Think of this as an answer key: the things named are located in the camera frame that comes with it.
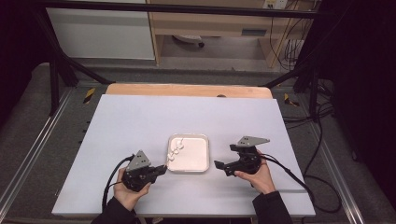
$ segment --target white panel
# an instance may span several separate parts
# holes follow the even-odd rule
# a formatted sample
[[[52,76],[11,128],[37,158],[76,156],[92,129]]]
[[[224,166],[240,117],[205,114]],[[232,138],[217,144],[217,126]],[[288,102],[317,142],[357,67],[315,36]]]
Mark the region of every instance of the white panel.
[[[70,57],[154,60],[147,12],[48,8],[48,13]]]

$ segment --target white table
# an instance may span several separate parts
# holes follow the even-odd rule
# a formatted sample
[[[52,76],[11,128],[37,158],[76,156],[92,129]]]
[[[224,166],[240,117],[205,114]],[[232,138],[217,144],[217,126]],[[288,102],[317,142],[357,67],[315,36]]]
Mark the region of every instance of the white table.
[[[302,179],[276,100],[103,95],[52,213],[97,216],[115,166],[139,149],[153,166],[164,164],[174,133],[205,134],[210,167],[199,175],[167,171],[159,176],[135,208],[141,217],[253,217],[251,201],[258,192],[247,181],[226,176],[213,162],[236,161],[239,157],[229,145],[243,135],[269,138],[270,143],[257,148]],[[269,166],[290,214],[314,216],[306,191],[277,165]]]

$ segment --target black cable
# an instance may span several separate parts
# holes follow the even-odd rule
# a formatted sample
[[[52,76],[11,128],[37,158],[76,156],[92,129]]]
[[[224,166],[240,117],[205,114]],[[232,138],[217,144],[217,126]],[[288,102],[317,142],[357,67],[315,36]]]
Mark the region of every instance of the black cable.
[[[317,117],[316,117],[316,118],[313,118],[313,117],[302,117],[302,118],[297,118],[297,117],[283,117],[283,118],[284,118],[284,120],[285,120],[285,124],[287,124],[287,123],[302,122],[301,124],[299,124],[299,125],[297,125],[297,126],[294,126],[294,127],[291,127],[291,128],[295,128],[295,127],[301,126],[301,125],[303,125],[303,124],[306,124],[307,122],[313,121],[314,119],[316,119],[316,120],[318,121],[318,126],[319,126],[319,130],[320,130],[318,145],[317,145],[317,147],[315,148],[314,154],[313,154],[313,156],[311,157],[309,163],[307,164],[307,166],[306,166],[305,169],[304,169],[303,178],[304,178],[304,179],[306,179],[306,178],[311,178],[311,179],[320,181],[320,182],[324,183],[325,185],[329,186],[329,187],[334,191],[334,193],[335,193],[335,195],[336,195],[336,197],[337,197],[337,201],[338,201],[338,204],[337,204],[336,208],[334,208],[334,209],[325,209],[325,208],[322,208],[322,207],[318,206],[317,204],[315,204],[315,201],[312,201],[312,204],[313,204],[314,207],[317,208],[319,211],[322,211],[322,212],[325,212],[325,213],[336,213],[336,212],[338,212],[338,211],[341,209],[341,206],[342,206],[341,196],[340,196],[340,194],[338,193],[337,189],[336,189],[331,183],[327,182],[326,180],[323,180],[323,179],[321,179],[321,178],[319,178],[319,177],[317,177],[317,176],[313,176],[313,175],[308,175],[308,174],[307,174],[307,172],[308,172],[308,170],[309,170],[309,168],[310,168],[310,166],[311,166],[313,160],[315,159],[315,157],[316,157],[317,154],[318,154],[318,150],[320,149],[320,145],[321,145],[322,138],[323,138],[323,128],[322,128],[320,119],[322,119],[322,118],[324,118],[324,117],[330,115],[330,114],[333,112],[332,105],[331,105],[331,106],[328,106],[328,107],[325,107],[325,108],[323,108],[323,107],[324,107],[325,105],[330,105],[330,104],[331,104],[330,102],[326,102],[326,103],[320,105],[320,106],[318,107],[318,113],[317,113]],[[311,191],[311,192],[308,192],[308,194],[310,194],[310,193],[312,193],[312,195],[310,195],[310,197],[311,197],[312,199],[314,199],[315,196],[314,196],[313,192],[312,192],[312,191]]]
[[[271,47],[272,52],[275,54],[276,60],[279,62],[279,65],[280,65],[283,69],[288,70],[288,68],[285,68],[285,67],[284,67],[284,66],[287,66],[287,65],[286,65],[286,64],[283,64],[283,63],[280,61],[279,57],[277,57],[277,54],[276,54],[276,52],[275,52],[275,50],[274,50],[274,47],[273,47],[273,45],[272,45],[272,30],[273,30],[273,27],[274,27],[274,17],[271,18],[271,27],[270,27],[270,47]]]
[[[134,158],[134,155],[127,157],[125,159],[123,159],[122,161],[120,161],[120,163],[116,166],[116,168],[113,170],[113,173],[111,173],[110,178],[107,181],[105,190],[103,192],[103,199],[102,199],[102,212],[105,211],[105,208],[107,206],[107,194],[108,194],[108,190],[110,189],[111,186],[118,184],[120,182],[114,183],[112,185],[110,185],[111,180],[113,179],[114,174],[117,172],[117,170],[119,170],[120,166],[122,166],[123,163],[125,163],[126,161],[131,161]]]
[[[296,181],[301,187],[303,187],[306,192],[309,195],[309,198],[311,199],[311,202],[314,203],[315,198],[312,190],[302,181],[300,180],[289,168],[284,166],[282,163],[280,163],[277,159],[275,159],[273,156],[265,156],[265,154],[260,154],[260,157],[265,159],[266,161],[271,161],[275,163],[276,165],[280,166],[294,181]]]

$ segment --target gray floor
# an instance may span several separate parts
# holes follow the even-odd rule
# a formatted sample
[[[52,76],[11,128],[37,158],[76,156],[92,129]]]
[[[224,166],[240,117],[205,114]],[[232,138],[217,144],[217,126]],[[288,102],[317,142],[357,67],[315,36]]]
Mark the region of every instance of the gray floor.
[[[166,38],[163,63],[159,66],[153,63],[122,62],[120,68],[118,64],[120,62],[111,62],[111,65],[97,63],[92,70],[118,82],[247,86],[264,84],[283,72],[279,67],[268,69],[264,66],[264,58],[257,48],[257,40],[208,37],[204,41],[205,47],[199,49],[194,45],[179,43],[171,37]],[[64,113],[9,208],[4,223],[12,223],[11,219],[15,218],[18,221],[26,221],[22,223],[61,223],[61,221],[78,223],[75,219],[56,217],[50,211],[56,201],[56,192],[62,188],[78,152],[79,141],[84,138],[83,131],[89,128],[87,121],[91,120],[100,95],[106,91],[106,86],[96,85],[92,100],[84,105],[82,101],[92,81],[82,74],[79,76],[82,80],[80,85],[73,89]],[[285,92],[292,100],[297,101],[305,97],[300,95],[298,98],[293,94],[290,88],[293,81],[293,79],[288,80],[280,87],[274,88],[273,93],[283,116],[302,117],[304,110],[301,106],[284,104]],[[37,67],[28,89],[14,108],[6,125],[0,129],[1,193],[6,190],[24,156],[49,118],[49,86],[48,67]],[[395,211],[390,207],[365,165],[352,160],[348,143],[337,119],[329,116],[322,122],[326,142],[342,170],[365,223],[396,223]],[[312,156],[317,140],[309,124],[288,129],[288,132],[303,170]],[[320,154],[308,173],[332,181]],[[306,182],[315,192],[320,207],[331,209],[337,205],[333,192],[327,186],[312,180]],[[349,223],[343,209],[335,214],[327,214],[319,210],[317,212],[315,217],[307,218],[305,223]],[[297,218],[295,222],[300,223],[301,220]]]

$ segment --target black metal bar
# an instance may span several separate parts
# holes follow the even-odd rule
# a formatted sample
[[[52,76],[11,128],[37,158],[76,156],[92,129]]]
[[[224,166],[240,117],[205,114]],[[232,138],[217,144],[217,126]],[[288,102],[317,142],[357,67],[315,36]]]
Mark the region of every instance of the black metal bar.
[[[307,67],[308,67],[308,66],[307,66],[306,63],[301,64],[299,67],[296,67],[294,70],[289,71],[287,74],[285,74],[285,75],[283,75],[283,76],[281,76],[281,77],[278,77],[277,79],[272,80],[272,81],[268,82],[267,84],[260,85],[259,87],[266,87],[266,88],[268,88],[268,89],[272,89],[273,87],[275,87],[275,86],[277,86],[278,84],[280,84],[280,83],[282,83],[282,82],[288,80],[288,79],[291,78],[291,77],[297,77],[297,76],[299,76],[299,75],[301,74],[301,72],[305,71],[305,69],[306,69]]]
[[[332,16],[332,13],[327,13],[327,12],[295,11],[295,10],[247,8],[247,7],[204,7],[204,6],[109,3],[109,2],[87,2],[87,1],[66,1],[66,0],[35,0],[34,4],[40,5],[42,7],[55,7],[55,8],[111,10],[111,11],[195,13],[195,14],[235,15],[235,16],[274,17],[274,18],[320,19],[320,18],[329,18],[330,16]]]

